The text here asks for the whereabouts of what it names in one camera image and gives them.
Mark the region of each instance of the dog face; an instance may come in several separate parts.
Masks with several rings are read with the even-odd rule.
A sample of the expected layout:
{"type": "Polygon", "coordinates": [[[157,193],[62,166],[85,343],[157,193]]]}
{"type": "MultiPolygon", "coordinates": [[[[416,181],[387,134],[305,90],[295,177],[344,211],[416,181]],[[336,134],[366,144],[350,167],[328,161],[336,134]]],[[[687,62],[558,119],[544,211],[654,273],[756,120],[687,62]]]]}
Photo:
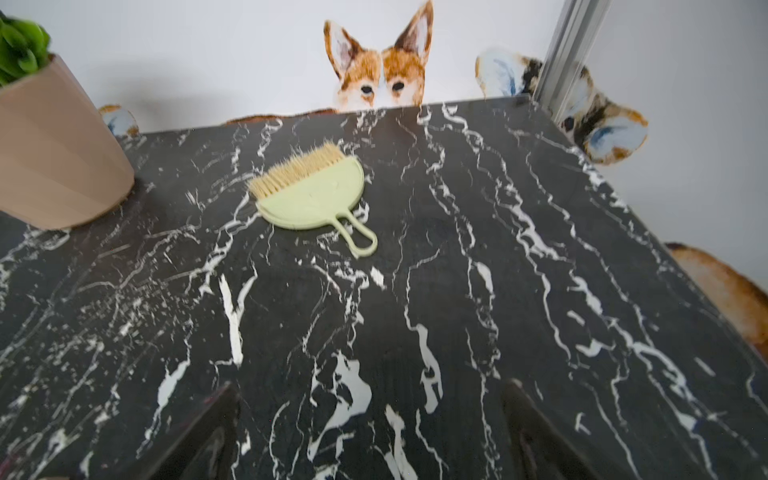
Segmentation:
{"type": "Polygon", "coordinates": [[[392,47],[360,46],[344,28],[326,21],[326,53],[339,77],[333,106],[339,111],[418,105],[432,44],[432,0],[413,16],[392,47]]]}
{"type": "MultiPolygon", "coordinates": [[[[542,67],[535,58],[491,48],[478,56],[475,77],[486,97],[532,94],[542,67]]],[[[560,129],[596,164],[612,164],[629,157],[648,135],[645,118],[608,100],[595,87],[586,68],[581,69],[568,92],[563,118],[560,129]]]]}

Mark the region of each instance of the corgi wall decal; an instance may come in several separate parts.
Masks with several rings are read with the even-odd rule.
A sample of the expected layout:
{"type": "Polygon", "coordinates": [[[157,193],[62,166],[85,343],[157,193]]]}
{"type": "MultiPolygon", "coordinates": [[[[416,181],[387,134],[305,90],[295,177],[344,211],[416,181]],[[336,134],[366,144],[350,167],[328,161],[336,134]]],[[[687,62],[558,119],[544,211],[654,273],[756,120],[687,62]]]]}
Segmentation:
{"type": "Polygon", "coordinates": [[[433,18],[429,0],[413,15],[395,44],[382,51],[364,48],[344,28],[326,21],[326,53],[339,77],[333,107],[358,111],[421,104],[433,18]]]}
{"type": "Polygon", "coordinates": [[[672,257],[738,333],[768,362],[768,295],[703,250],[667,243],[672,257]]]}
{"type": "MultiPolygon", "coordinates": [[[[535,58],[490,48],[477,57],[475,78],[487,98],[532,94],[543,66],[535,58]]],[[[622,161],[648,136],[643,115],[609,100],[595,87],[586,67],[569,92],[559,126],[596,164],[622,161]]]]}

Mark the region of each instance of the brush handle hole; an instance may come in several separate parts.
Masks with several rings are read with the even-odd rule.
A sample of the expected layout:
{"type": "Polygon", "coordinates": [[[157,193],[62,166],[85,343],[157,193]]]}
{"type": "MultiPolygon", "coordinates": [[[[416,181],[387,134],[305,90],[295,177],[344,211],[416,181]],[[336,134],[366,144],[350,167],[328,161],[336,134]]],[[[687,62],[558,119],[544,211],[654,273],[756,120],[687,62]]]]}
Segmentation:
{"type": "Polygon", "coordinates": [[[379,239],[376,238],[376,234],[373,233],[368,227],[360,223],[360,221],[357,220],[355,216],[352,215],[352,213],[348,210],[337,213],[336,217],[331,219],[331,224],[339,231],[339,233],[341,233],[341,236],[344,237],[344,240],[346,240],[347,244],[349,245],[349,250],[352,252],[352,255],[355,258],[368,257],[376,251],[376,247],[379,245],[379,239]],[[346,231],[346,228],[344,228],[341,222],[339,222],[338,219],[340,217],[349,220],[355,230],[359,231],[362,235],[368,237],[368,239],[371,240],[371,244],[364,248],[358,247],[355,244],[355,240],[353,240],[352,236],[349,235],[349,232],[346,231]]]}

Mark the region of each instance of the black marble countertop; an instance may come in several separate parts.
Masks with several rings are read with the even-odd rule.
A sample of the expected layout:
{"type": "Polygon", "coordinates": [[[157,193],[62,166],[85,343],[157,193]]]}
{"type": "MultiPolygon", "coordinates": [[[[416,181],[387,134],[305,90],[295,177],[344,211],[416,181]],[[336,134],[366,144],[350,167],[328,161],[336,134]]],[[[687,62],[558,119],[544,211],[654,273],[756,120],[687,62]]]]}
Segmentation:
{"type": "Polygon", "coordinates": [[[528,100],[124,148],[115,212],[0,217],[0,477],[110,478],[232,380],[237,478],[513,478],[518,379],[627,478],[768,478],[765,365],[528,100]],[[364,165],[372,257],[247,195],[324,140],[364,165]]]}

